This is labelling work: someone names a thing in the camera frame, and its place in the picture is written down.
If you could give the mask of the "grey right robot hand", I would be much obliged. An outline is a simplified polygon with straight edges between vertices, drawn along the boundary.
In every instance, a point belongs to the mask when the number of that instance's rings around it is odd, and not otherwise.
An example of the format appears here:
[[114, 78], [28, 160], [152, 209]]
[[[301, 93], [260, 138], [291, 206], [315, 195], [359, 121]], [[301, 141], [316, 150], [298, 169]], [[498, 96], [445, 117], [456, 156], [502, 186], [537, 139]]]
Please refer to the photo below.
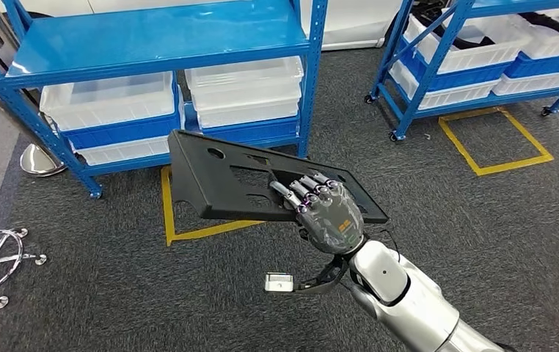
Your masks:
[[343, 183], [320, 172], [302, 175], [284, 185], [269, 183], [293, 210], [307, 240], [327, 254], [349, 254], [364, 242], [361, 210]]

